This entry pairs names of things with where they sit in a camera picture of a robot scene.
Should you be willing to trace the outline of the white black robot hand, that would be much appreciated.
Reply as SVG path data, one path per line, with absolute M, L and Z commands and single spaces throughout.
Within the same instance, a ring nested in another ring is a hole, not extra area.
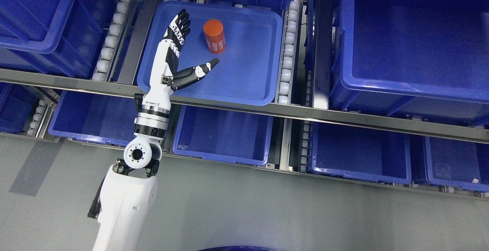
M 139 112 L 167 114 L 171 109 L 170 96 L 176 91 L 202 80 L 220 62 L 219 59 L 178 71 L 179 57 L 186 37 L 190 34 L 191 20 L 182 9 L 167 26 L 157 45 L 152 62 L 149 92 L 142 96 Z

